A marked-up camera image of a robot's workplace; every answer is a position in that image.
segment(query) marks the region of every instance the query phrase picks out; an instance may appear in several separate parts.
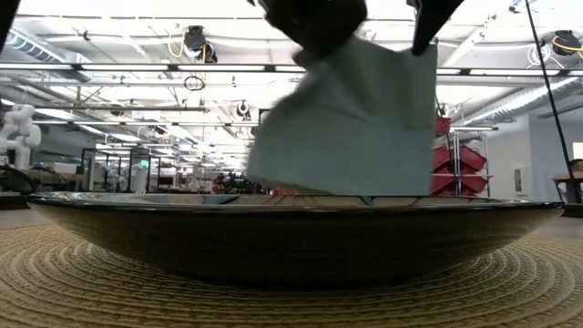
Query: bowl rim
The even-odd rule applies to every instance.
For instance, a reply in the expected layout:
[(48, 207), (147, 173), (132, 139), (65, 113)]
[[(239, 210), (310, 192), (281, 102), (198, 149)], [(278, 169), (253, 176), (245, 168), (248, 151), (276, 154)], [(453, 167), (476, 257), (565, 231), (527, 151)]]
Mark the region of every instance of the bowl rim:
[[(29, 195), (27, 197), (27, 202), (29, 204), (44, 205), (49, 207), (57, 208), (67, 208), (67, 209), (77, 209), (77, 210), (92, 210), (92, 211), (116, 211), (116, 212), (139, 212), (139, 213), (149, 213), (156, 212), (158, 214), (168, 212), (172, 215), (179, 213), (192, 214), (192, 213), (207, 213), (207, 214), (242, 214), (242, 213), (338, 213), (342, 214), (359, 214), (363, 215), (366, 213), (378, 215), (378, 214), (388, 214), (388, 213), (400, 213), (407, 215), (416, 214), (454, 214), (454, 213), (465, 213), (468, 211), (513, 211), (513, 210), (563, 210), (565, 203), (562, 201), (529, 201), (529, 200), (496, 200), (488, 198), (477, 198), (482, 200), (495, 200), (492, 202), (469, 202), (463, 204), (421, 204), (415, 205), (386, 205), (386, 206), (374, 206), (374, 205), (363, 205), (363, 206), (285, 206), (285, 205), (246, 205), (246, 204), (164, 204), (164, 203), (131, 203), (131, 202), (106, 202), (99, 200), (72, 200), (65, 198), (58, 198), (56, 195), (59, 194), (74, 194), (77, 192), (71, 191), (59, 191), (59, 192), (41, 192)], [(192, 196), (205, 196), (205, 197), (215, 197), (215, 196), (229, 196), (229, 195), (206, 195), (206, 194), (191, 194)], [(232, 195), (232, 196), (265, 196), (269, 195)], [(313, 195), (317, 197), (361, 197), (361, 196), (350, 196), (350, 195)], [(371, 196), (372, 198), (383, 197), (383, 198), (466, 198), (471, 199), (471, 197), (444, 197), (444, 196)]]

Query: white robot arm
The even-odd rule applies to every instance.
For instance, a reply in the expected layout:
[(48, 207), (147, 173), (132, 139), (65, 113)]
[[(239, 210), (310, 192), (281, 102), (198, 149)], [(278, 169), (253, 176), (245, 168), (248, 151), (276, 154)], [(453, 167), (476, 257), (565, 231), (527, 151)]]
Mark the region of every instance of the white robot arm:
[[(40, 128), (32, 124), (35, 108), (29, 105), (14, 105), (4, 116), (4, 125), (0, 130), (0, 165), (8, 165), (6, 152), (16, 150), (15, 167), (28, 169), (30, 149), (40, 145)], [(15, 140), (8, 140), (10, 135), (18, 132)]]

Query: black pole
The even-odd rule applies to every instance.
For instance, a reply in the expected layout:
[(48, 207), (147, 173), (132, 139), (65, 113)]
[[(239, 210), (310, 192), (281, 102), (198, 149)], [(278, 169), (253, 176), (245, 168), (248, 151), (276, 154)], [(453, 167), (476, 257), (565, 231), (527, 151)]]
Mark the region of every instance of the black pole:
[(116, 183), (116, 190), (119, 192), (119, 177), (121, 177), (121, 156), (118, 163), (118, 182)]
[(107, 192), (107, 167), (109, 166), (109, 154), (106, 154), (106, 176), (103, 178), (104, 190)]
[[(79, 173), (85, 175), (85, 149), (81, 150), (81, 168), (79, 169)], [(77, 191), (83, 191), (83, 182), (79, 183), (78, 186)]]
[(149, 174), (151, 172), (152, 157), (148, 156), (148, 181), (146, 181), (146, 192), (149, 192)]
[[(550, 101), (550, 107), (553, 109), (553, 116), (555, 117), (555, 124), (557, 125), (558, 137), (561, 141), (561, 148), (563, 149), (563, 157), (565, 158), (565, 164), (567, 165), (568, 176), (570, 178), (570, 183), (574, 183), (575, 175), (573, 175), (573, 169), (569, 165), (567, 142), (565, 141), (565, 135), (563, 134), (563, 128), (561, 127), (561, 121), (558, 118), (557, 105), (555, 104), (555, 97), (553, 96), (553, 90), (550, 87), (550, 82), (548, 80), (547, 65), (543, 60), (543, 52), (538, 42), (537, 29), (535, 28), (535, 21), (532, 18), (532, 11), (530, 10), (530, 3), (525, 0), (527, 4), (528, 20), (530, 21), (530, 28), (532, 29), (532, 36), (535, 38), (535, 45), (537, 46), (538, 58), (540, 58), (540, 68), (543, 71), (543, 77), (545, 78), (545, 85), (547, 85), (548, 100)], [(575, 199), (577, 203), (581, 203), (581, 188), (577, 186), (575, 188)]]
[(160, 192), (160, 169), (162, 168), (162, 158), (158, 158), (158, 177), (156, 178), (156, 191)]
[(129, 150), (129, 166), (128, 166), (128, 187), (126, 188), (126, 192), (131, 192), (131, 160), (134, 157), (134, 149)]

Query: ceiling duct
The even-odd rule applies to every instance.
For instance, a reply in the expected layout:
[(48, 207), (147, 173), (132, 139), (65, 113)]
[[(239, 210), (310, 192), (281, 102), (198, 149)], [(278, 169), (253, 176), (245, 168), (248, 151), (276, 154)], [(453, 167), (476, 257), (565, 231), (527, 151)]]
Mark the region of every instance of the ceiling duct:
[[(580, 77), (566, 78), (551, 85), (555, 101), (570, 96), (583, 87)], [(486, 106), (475, 114), (462, 118), (461, 125), (479, 125), (482, 123), (499, 123), (515, 118), (533, 109), (548, 104), (547, 87), (528, 88), (520, 90), (502, 100)]]
[[(6, 46), (20, 51), (44, 63), (90, 63), (91, 61), (79, 53), (67, 50), (56, 50), (46, 42), (41, 42), (35, 36), (27, 33), (24, 29), (14, 25), (6, 37)], [(88, 82), (91, 76), (85, 72), (58, 71), (55, 75), (75, 79), (80, 82)]]

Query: black cable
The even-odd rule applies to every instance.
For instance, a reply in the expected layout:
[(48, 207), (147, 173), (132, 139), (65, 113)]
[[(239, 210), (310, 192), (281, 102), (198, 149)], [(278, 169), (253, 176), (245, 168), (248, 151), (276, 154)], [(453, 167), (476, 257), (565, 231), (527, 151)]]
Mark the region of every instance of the black cable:
[[(538, 42), (537, 28), (535, 27), (535, 21), (532, 18), (532, 11), (530, 10), (530, 3), (525, 0), (527, 4), (528, 21), (530, 22), (530, 28), (532, 29), (532, 35), (535, 38), (535, 45), (537, 47), (538, 57), (543, 58), (543, 52)], [(565, 135), (563, 134), (563, 128), (561, 127), (561, 121), (558, 118), (557, 105), (555, 104), (555, 97), (553, 96), (553, 90), (550, 87), (550, 82), (548, 80), (547, 65), (544, 60), (540, 61), (540, 68), (543, 71), (543, 76), (545, 78), (545, 85), (547, 85), (548, 100), (550, 101), (550, 106), (553, 109), (553, 117), (555, 117), (555, 124), (557, 125), (558, 137), (561, 141), (561, 148), (563, 149), (563, 157), (565, 158), (565, 164), (567, 165), (568, 176), (572, 181), (575, 180), (575, 175), (573, 174), (573, 169), (569, 165), (570, 160), (568, 159), (567, 142), (565, 141)], [(577, 203), (581, 203), (581, 188), (575, 188), (575, 199)]]

